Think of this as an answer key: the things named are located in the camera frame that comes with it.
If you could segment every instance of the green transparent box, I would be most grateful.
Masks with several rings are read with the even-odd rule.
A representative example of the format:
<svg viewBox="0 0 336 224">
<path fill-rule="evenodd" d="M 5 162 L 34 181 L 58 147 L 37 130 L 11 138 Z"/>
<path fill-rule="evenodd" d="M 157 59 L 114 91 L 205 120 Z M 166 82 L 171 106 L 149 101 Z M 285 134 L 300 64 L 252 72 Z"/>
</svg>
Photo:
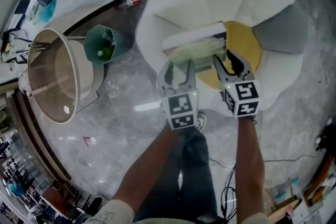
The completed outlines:
<svg viewBox="0 0 336 224">
<path fill-rule="evenodd" d="M 111 59 L 102 59 L 97 53 L 106 47 L 106 40 L 103 38 L 104 33 L 108 32 L 110 36 L 114 38 L 116 46 L 114 48 Z M 107 62 L 115 60 L 117 57 L 123 55 L 125 52 L 132 48 L 132 40 L 120 32 L 108 28 L 106 26 L 97 25 L 93 29 L 89 30 L 85 41 L 84 50 L 86 57 L 92 63 L 97 66 L 101 66 Z"/>
</svg>

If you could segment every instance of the teal trash bin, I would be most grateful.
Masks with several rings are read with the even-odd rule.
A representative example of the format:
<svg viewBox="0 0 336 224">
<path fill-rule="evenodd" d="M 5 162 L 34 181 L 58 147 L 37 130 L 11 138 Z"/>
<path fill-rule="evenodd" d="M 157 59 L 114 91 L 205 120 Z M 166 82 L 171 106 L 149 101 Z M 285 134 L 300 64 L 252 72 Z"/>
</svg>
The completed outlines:
<svg viewBox="0 0 336 224">
<path fill-rule="evenodd" d="M 97 25 L 89 30 L 84 42 L 86 57 L 97 66 L 115 60 L 132 48 L 132 40 L 120 32 L 106 26 Z"/>
</svg>

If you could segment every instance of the yellow cloth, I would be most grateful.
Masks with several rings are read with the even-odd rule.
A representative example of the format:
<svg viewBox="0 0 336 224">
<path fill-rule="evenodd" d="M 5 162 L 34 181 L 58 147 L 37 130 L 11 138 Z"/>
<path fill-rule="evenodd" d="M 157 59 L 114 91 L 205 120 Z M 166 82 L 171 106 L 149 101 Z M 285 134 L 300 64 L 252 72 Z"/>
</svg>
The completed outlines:
<svg viewBox="0 0 336 224">
<path fill-rule="evenodd" d="M 226 22 L 224 25 L 227 31 L 226 48 L 244 57 L 250 63 L 252 72 L 255 74 L 263 53 L 252 29 L 237 22 Z M 229 59 L 224 61 L 224 65 L 229 72 L 233 73 Z M 219 89 L 221 87 L 215 69 L 209 69 L 197 75 L 211 88 Z"/>
</svg>

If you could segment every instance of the gray cushion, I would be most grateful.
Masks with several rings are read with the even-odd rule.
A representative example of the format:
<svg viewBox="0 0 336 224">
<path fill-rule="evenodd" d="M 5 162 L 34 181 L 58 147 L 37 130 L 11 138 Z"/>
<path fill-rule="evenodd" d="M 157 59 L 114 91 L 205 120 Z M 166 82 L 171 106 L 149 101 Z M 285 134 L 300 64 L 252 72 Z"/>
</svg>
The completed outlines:
<svg viewBox="0 0 336 224">
<path fill-rule="evenodd" d="M 252 29 L 263 49 L 301 54 L 308 41 L 308 20 L 308 15 L 295 2 Z"/>
</svg>

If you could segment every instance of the marble floor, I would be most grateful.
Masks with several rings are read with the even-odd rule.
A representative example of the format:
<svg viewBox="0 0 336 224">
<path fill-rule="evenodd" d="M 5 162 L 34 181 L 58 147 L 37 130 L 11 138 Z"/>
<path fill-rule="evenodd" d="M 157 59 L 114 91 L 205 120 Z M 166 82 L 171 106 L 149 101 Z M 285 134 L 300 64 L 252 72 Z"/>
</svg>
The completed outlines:
<svg viewBox="0 0 336 224">
<path fill-rule="evenodd" d="M 300 177 L 303 186 L 315 171 L 321 155 L 314 139 L 329 115 L 336 113 L 336 0 L 297 0 L 309 15 L 310 38 L 299 78 L 257 117 L 257 130 L 267 162 L 266 187 Z M 75 30 L 85 34 L 96 24 L 134 36 L 143 5 L 128 10 L 110 9 Z M 136 46 L 106 67 L 99 98 L 64 125 L 48 120 L 33 99 L 36 118 L 51 148 L 72 176 L 72 183 L 91 194 L 112 196 L 123 175 L 164 125 L 159 109 L 142 111 L 140 105 L 158 98 L 156 74 Z M 234 165 L 237 121 L 206 111 L 210 163 L 217 200 Z M 83 136 L 91 137 L 89 146 Z"/>
</svg>

